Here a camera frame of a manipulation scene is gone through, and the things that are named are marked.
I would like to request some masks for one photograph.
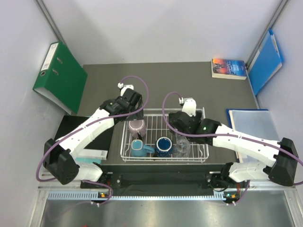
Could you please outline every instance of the light blue mug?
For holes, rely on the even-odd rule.
[[[134,157],[146,157],[147,153],[155,153],[155,149],[146,146],[142,140],[133,140],[131,146],[131,154]]]

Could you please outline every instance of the book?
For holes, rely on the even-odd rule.
[[[88,117],[64,116],[55,135],[54,140],[57,140],[71,131],[75,130],[80,124],[84,123]],[[101,160],[107,160],[110,143],[112,140],[114,127],[111,127],[98,135],[76,158],[77,161],[92,163]]]
[[[283,61],[275,35],[269,30],[249,67],[249,78],[255,96],[282,67]]]
[[[223,79],[246,79],[247,71],[244,61],[212,59],[212,77]]]
[[[50,45],[33,90],[68,114],[77,113],[87,73],[62,42]]]
[[[226,115],[230,127],[236,131],[266,140],[279,140],[268,109],[227,109]],[[256,161],[245,154],[236,154],[240,163]]]

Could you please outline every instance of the blue mug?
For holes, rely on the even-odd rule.
[[[133,140],[131,146],[131,154],[134,157],[146,157],[147,153],[155,153],[155,149],[146,146],[142,140]]]
[[[167,137],[161,137],[156,142],[156,151],[159,157],[168,157],[172,154],[172,141]]]

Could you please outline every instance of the pink mug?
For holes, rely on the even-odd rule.
[[[146,134],[146,124],[144,120],[133,120],[128,122],[130,134],[138,138],[138,133],[143,137]]]

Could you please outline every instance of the white wall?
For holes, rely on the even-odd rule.
[[[44,0],[81,64],[248,60],[280,0]]]
[[[303,1],[291,0],[274,26],[274,33],[285,63],[259,94],[262,107],[268,108],[280,138],[295,142],[303,158]],[[297,168],[297,181],[303,180],[303,168]],[[303,186],[298,187],[303,201]]]
[[[44,142],[63,116],[32,90],[56,39],[33,0],[3,0],[0,9],[0,223],[23,227],[34,205]]]

